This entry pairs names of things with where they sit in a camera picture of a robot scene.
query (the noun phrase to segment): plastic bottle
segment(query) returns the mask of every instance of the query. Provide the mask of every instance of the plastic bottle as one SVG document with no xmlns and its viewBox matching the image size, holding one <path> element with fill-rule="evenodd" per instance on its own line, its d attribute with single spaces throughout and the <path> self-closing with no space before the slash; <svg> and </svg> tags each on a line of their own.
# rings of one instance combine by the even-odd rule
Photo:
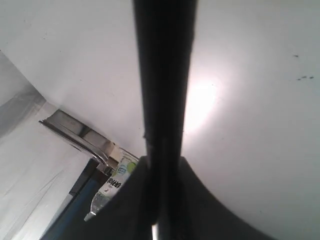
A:
<svg viewBox="0 0 320 240">
<path fill-rule="evenodd" d="M 90 212 L 84 218 L 85 221 L 95 216 L 100 209 L 102 209 L 112 199 L 134 171 L 138 163 L 138 159 L 123 149 L 120 149 L 120 152 L 121 160 L 116 170 L 94 195 L 90 206 Z"/>
</svg>

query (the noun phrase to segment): white wall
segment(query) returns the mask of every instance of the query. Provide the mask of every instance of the white wall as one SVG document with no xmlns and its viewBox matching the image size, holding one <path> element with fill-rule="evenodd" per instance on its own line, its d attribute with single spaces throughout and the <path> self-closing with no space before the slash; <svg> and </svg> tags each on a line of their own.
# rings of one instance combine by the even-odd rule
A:
<svg viewBox="0 0 320 240">
<path fill-rule="evenodd" d="M 0 16 L 0 49 L 47 100 L 145 153 L 130 0 L 11 0 Z M 198 6 L 182 152 L 281 240 L 320 236 L 319 16 L 318 0 Z"/>
<path fill-rule="evenodd" d="M 38 123 L 57 108 L 1 52 L 0 89 L 0 239 L 36 240 L 88 157 Z"/>
</svg>

